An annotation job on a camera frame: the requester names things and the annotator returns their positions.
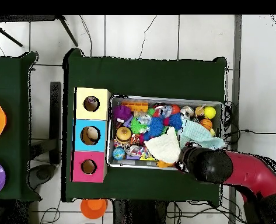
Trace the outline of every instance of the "yellow toy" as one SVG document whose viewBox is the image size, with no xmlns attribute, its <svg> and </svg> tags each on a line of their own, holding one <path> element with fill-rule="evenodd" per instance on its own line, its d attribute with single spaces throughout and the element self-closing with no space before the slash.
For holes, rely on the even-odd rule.
<svg viewBox="0 0 276 224">
<path fill-rule="evenodd" d="M 211 120 L 212 118 L 215 117 L 215 115 L 216 115 L 216 111 L 213 107 L 206 107 L 204 109 L 204 117 L 205 118 L 208 118 Z"/>
<path fill-rule="evenodd" d="M 173 163 L 166 163 L 166 162 L 163 162 L 162 160 L 159 160 L 157 162 L 157 165 L 158 165 L 158 167 L 163 169 L 164 167 L 172 167 Z"/>
<path fill-rule="evenodd" d="M 129 107 L 131 111 L 143 111 L 146 113 L 148 110 L 147 102 L 122 101 L 122 105 Z"/>
</svg>

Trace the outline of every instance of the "metal table leg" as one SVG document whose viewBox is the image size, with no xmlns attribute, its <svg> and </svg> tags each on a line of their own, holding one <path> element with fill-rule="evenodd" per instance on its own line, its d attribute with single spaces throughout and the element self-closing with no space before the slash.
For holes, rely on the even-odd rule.
<svg viewBox="0 0 276 224">
<path fill-rule="evenodd" d="M 15 38 L 11 37 L 8 33 L 6 33 L 3 29 L 0 28 L 0 33 L 3 34 L 5 37 L 13 41 L 15 44 L 23 47 L 22 43 L 18 42 Z"/>
<path fill-rule="evenodd" d="M 68 33 L 68 35 L 70 36 L 72 42 L 74 42 L 74 45 L 75 45 L 76 47 L 78 47 L 79 45 L 78 45 L 78 43 L 76 42 L 74 36 L 72 35 L 70 29 L 68 28 L 68 26 L 67 26 L 67 24 L 66 24 L 66 22 L 65 22 L 64 16 L 56 16 L 56 18 L 59 19 L 60 22 L 62 23 L 62 25 L 64 26 L 64 28 L 65 28 L 66 32 Z"/>
</svg>

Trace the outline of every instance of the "plush toy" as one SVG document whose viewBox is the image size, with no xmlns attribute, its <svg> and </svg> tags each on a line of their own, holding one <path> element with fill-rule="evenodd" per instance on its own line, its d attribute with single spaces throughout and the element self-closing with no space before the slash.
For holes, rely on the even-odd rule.
<svg viewBox="0 0 276 224">
<path fill-rule="evenodd" d="M 150 137 L 158 137 L 163 131 L 163 119 L 160 117 L 152 117 L 149 125 Z"/>
<path fill-rule="evenodd" d="M 177 114 L 180 112 L 180 108 L 178 105 L 172 104 L 163 107 L 157 107 L 153 117 L 160 117 L 160 118 L 168 118 L 173 114 Z"/>
<path fill-rule="evenodd" d="M 141 124 L 138 121 L 138 117 L 134 117 L 131 120 L 131 131 L 134 134 L 141 134 L 147 131 L 148 126 L 145 124 Z"/>
<path fill-rule="evenodd" d="M 131 117 L 131 109 L 127 106 L 117 106 L 113 110 L 114 120 L 120 119 L 127 121 Z"/>
</svg>

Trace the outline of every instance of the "dark green tabletop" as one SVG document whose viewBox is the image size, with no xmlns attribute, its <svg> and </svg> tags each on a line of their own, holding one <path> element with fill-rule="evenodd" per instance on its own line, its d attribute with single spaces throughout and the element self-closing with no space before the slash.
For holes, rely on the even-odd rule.
<svg viewBox="0 0 276 224">
<path fill-rule="evenodd" d="M 219 185 L 177 171 L 108 167 L 103 183 L 70 182 L 74 87 L 108 89 L 115 95 L 223 102 L 226 59 L 158 61 L 84 57 L 72 49 L 64 58 L 62 198 L 203 200 L 219 204 Z"/>
<path fill-rule="evenodd" d="M 0 136 L 0 164 L 6 182 L 0 199 L 39 200 L 27 185 L 29 160 L 29 76 L 37 54 L 27 52 L 19 58 L 0 57 L 0 106 L 6 126 Z"/>
</svg>

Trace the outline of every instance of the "white tile floor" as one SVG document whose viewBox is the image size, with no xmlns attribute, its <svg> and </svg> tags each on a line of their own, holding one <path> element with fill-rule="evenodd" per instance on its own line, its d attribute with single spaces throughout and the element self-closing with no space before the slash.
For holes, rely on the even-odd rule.
<svg viewBox="0 0 276 224">
<path fill-rule="evenodd" d="M 79 43 L 79 48 L 86 56 L 90 53 L 90 41 L 79 16 L 65 16 L 72 34 Z M 92 38 L 92 56 L 112 56 L 136 59 L 141 52 L 144 40 L 144 31 L 149 27 L 153 16 L 106 16 L 106 29 L 104 16 L 83 16 Z M 175 60 L 177 51 L 179 58 L 198 60 L 212 60 L 215 57 L 225 57 L 228 68 L 233 67 L 233 15 L 181 15 L 179 48 L 178 16 L 158 15 L 152 26 L 146 32 L 141 58 Z M 75 47 L 61 22 L 20 22 L 1 23 L 0 26 L 24 46 L 19 47 L 2 34 L 0 34 L 0 55 L 18 57 L 26 51 L 37 51 L 39 60 L 36 69 L 31 73 L 32 85 L 32 137 L 48 138 L 48 108 L 50 95 L 50 82 L 63 83 L 63 70 L 60 67 L 64 55 Z M 232 70 L 228 72 L 229 99 L 231 98 Z M 48 160 L 48 154 L 37 159 Z M 32 166 L 41 162 L 32 161 Z M 43 222 L 57 219 L 56 208 L 60 201 L 61 166 L 55 176 L 38 189 L 41 202 L 35 202 L 30 208 L 30 224 L 39 224 L 44 212 Z M 223 187 L 223 195 L 229 198 L 228 187 Z M 109 201 L 107 212 L 100 219 L 89 220 L 80 212 L 81 200 L 73 203 L 60 203 L 60 217 L 53 224 L 113 224 L 113 208 Z M 237 193 L 237 203 L 242 208 L 242 198 Z M 178 202 L 183 216 L 193 216 L 206 205 L 190 205 L 188 202 Z M 228 201 L 223 199 L 223 206 L 228 207 Z M 168 207 L 169 216 L 174 216 L 174 204 Z M 167 224 L 175 224 L 177 220 L 166 218 Z M 228 224 L 228 219 L 216 210 L 209 210 L 194 218 L 182 217 L 181 224 Z"/>
</svg>

